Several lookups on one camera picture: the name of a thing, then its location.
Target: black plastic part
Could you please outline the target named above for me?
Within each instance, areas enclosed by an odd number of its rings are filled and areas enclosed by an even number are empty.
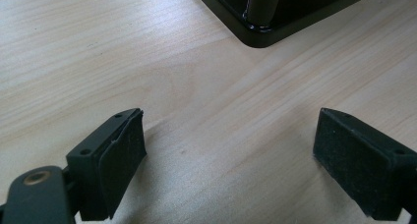
[[[113,217],[147,155],[142,118],[140,109],[114,115],[68,153],[70,179],[80,185],[83,220]]]
[[[68,200],[70,202],[71,214],[75,216],[77,212],[79,212],[80,207],[84,201],[80,195],[81,188],[80,185],[71,178],[70,170],[68,167],[64,168],[62,173],[64,175],[65,189],[67,190]]]
[[[59,167],[28,171],[11,185],[2,224],[75,223]]]
[[[417,224],[417,216],[411,216],[410,222],[408,224]]]
[[[256,48],[270,46],[357,1],[203,0],[243,43]]]
[[[314,155],[368,216],[416,215],[417,153],[359,119],[322,109]]]
[[[2,223],[2,220],[3,220],[4,207],[5,207],[5,204],[0,205],[0,223]]]

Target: black clamp jaw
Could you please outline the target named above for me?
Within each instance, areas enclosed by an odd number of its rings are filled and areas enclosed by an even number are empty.
[[[417,153],[359,119],[322,109],[314,155],[375,220],[397,220],[402,208],[417,223]]]
[[[0,224],[75,223],[112,218],[145,151],[143,111],[114,115],[67,154],[68,166],[46,166],[18,177]]]

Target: wooden table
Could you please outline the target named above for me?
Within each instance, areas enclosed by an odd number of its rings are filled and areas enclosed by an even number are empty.
[[[363,0],[265,49],[201,0],[0,0],[0,202],[140,107],[149,155],[107,223],[377,223],[313,158],[319,111],[417,149],[416,83],[417,0]]]

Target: black metal base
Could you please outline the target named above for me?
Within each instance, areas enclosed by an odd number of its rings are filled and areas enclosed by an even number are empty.
[[[270,11],[272,20],[261,27],[248,22],[248,0],[203,0],[243,43],[255,48],[268,47],[357,1],[278,0]]]

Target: screw hole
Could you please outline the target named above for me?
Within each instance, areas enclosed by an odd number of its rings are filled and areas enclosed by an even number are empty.
[[[395,150],[395,153],[396,154],[405,154],[405,152],[403,150],[401,150],[401,149],[396,149]]]
[[[89,154],[89,153],[91,153],[91,150],[89,150],[89,149],[83,149],[83,150],[81,150],[81,152],[80,152],[80,154],[81,154],[81,155],[87,155],[87,154]]]
[[[39,183],[46,181],[51,173],[49,171],[40,171],[37,173],[32,173],[25,177],[24,184],[27,186],[33,186]]]

